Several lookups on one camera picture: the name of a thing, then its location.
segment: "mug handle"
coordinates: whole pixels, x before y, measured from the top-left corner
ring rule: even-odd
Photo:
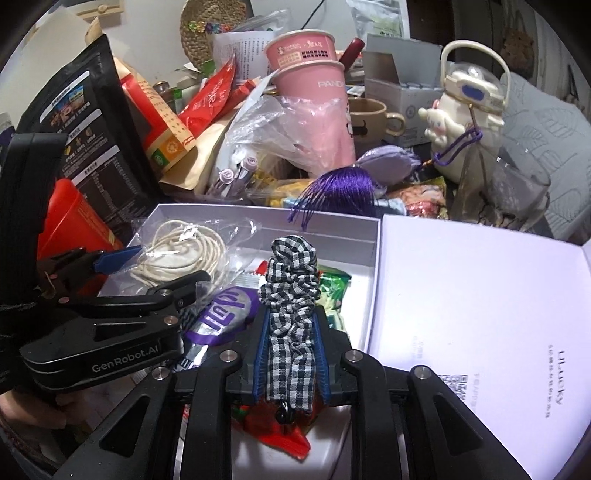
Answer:
[[[393,137],[399,137],[400,135],[402,135],[404,133],[404,131],[406,130],[406,119],[404,118],[404,115],[401,113],[386,113],[386,118],[388,120],[390,120],[391,118],[395,118],[396,120],[398,120],[400,122],[400,128],[398,130],[392,130],[390,128],[386,129],[386,133],[388,135],[392,135]]]

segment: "blue clamp handle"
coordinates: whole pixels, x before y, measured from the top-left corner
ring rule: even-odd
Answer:
[[[118,272],[129,260],[141,252],[141,250],[141,245],[135,245],[122,250],[104,253],[93,263],[95,272],[102,273],[103,275],[111,275]]]

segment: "woven straw basket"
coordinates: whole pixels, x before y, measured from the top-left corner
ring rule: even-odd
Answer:
[[[197,68],[212,58],[204,25],[207,22],[234,27],[246,18],[246,5],[238,0],[187,0],[181,13],[181,43]]]

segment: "white cotton rope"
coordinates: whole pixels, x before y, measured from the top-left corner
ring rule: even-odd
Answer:
[[[161,234],[170,225],[178,225]],[[183,220],[168,220],[158,227],[154,238],[130,270],[130,275],[149,287],[205,270],[210,276],[226,252],[219,234],[203,225]]]

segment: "gray pillow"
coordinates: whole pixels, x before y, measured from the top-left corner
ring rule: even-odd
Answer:
[[[506,86],[506,76],[501,77]],[[591,212],[591,125],[574,106],[511,74],[504,147],[519,167],[521,144],[548,171],[554,238],[566,240]]]

